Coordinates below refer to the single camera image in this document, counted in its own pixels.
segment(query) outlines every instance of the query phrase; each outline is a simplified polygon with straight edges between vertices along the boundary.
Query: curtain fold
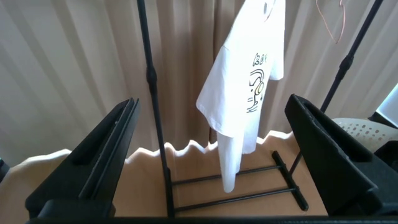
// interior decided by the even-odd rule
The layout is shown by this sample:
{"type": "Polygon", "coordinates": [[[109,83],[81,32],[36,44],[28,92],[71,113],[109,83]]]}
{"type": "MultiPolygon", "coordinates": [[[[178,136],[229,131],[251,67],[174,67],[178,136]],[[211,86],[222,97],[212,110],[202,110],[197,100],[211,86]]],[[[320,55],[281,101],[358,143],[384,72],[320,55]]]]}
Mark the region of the curtain fold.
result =
{"type": "MultiPolygon", "coordinates": [[[[146,0],[164,139],[176,149],[190,139],[208,144],[210,129],[195,102],[243,2],[146,0]]],[[[290,94],[322,104],[373,2],[345,1],[345,32],[335,45],[315,0],[287,0],[285,77],[268,84],[260,137],[290,131],[290,94]]],[[[338,1],[319,4],[338,35],[338,1]]],[[[328,116],[366,118],[396,85],[396,20],[397,1],[385,0],[328,116]]],[[[135,0],[0,0],[0,156],[8,164],[74,149],[129,97],[142,104],[129,154],[158,149],[135,0]]]]}

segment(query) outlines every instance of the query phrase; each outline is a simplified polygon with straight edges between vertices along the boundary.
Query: white t-shirt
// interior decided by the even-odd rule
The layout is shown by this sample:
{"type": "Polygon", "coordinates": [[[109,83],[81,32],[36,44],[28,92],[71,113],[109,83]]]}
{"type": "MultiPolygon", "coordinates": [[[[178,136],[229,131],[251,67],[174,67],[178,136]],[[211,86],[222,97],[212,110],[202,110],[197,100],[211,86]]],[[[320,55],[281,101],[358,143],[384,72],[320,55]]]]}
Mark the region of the white t-shirt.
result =
{"type": "Polygon", "coordinates": [[[217,131],[225,192],[234,189],[241,154],[256,149],[268,79],[284,75],[284,31],[285,0],[246,0],[198,97],[217,131]]]}

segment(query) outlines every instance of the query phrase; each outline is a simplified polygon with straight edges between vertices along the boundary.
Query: pink wire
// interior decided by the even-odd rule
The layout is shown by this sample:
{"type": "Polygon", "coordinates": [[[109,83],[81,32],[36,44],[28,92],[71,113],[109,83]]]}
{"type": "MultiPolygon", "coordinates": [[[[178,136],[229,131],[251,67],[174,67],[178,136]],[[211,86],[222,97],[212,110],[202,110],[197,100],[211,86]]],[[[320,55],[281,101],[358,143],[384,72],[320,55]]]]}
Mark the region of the pink wire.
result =
{"type": "Polygon", "coordinates": [[[328,30],[331,39],[332,39],[336,44],[340,41],[341,37],[343,36],[344,26],[345,26],[345,24],[346,24],[346,9],[345,9],[345,7],[344,7],[344,5],[343,5],[343,0],[340,0],[340,2],[339,2],[339,7],[341,7],[342,10],[343,10],[343,25],[341,26],[340,36],[339,36],[338,40],[336,41],[335,38],[333,37],[333,35],[332,35],[331,32],[330,32],[330,29],[329,29],[329,27],[328,27],[328,24],[327,24],[327,22],[326,22],[326,19],[325,19],[325,17],[323,16],[323,14],[322,14],[322,12],[321,12],[321,10],[320,10],[320,8],[319,8],[318,0],[317,0],[317,8],[318,8],[319,14],[322,16],[322,19],[323,19],[323,21],[324,21],[324,23],[325,23],[326,29],[328,30]]]}

